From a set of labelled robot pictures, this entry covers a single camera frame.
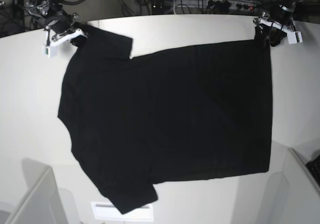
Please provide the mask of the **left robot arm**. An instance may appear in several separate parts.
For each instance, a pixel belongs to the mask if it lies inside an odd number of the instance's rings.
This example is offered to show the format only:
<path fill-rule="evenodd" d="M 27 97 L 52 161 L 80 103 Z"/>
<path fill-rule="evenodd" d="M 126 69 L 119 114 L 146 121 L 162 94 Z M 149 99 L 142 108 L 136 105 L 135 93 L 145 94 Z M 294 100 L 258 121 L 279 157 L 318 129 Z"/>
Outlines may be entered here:
<path fill-rule="evenodd" d="M 296 3 L 301 0 L 275 0 L 264 4 L 261 16 L 254 19 L 254 41 L 264 47 L 270 44 L 272 47 L 279 45 L 283 38 L 287 38 L 289 44 L 303 42 L 302 34 L 297 31 L 294 22 Z"/>

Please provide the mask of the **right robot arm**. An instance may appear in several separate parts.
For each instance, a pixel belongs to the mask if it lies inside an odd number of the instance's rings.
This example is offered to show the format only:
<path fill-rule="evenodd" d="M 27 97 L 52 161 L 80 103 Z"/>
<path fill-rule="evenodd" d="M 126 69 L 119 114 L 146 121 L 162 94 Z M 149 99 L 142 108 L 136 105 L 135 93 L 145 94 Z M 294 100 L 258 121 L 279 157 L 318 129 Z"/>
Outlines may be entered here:
<path fill-rule="evenodd" d="M 28 0 L 25 10 L 44 28 L 46 33 L 44 49 L 46 51 L 64 42 L 78 47 L 86 41 L 87 34 L 79 28 L 80 25 L 76 22 L 78 14 L 68 14 L 63 9 L 63 4 L 74 6 L 84 1 Z"/>

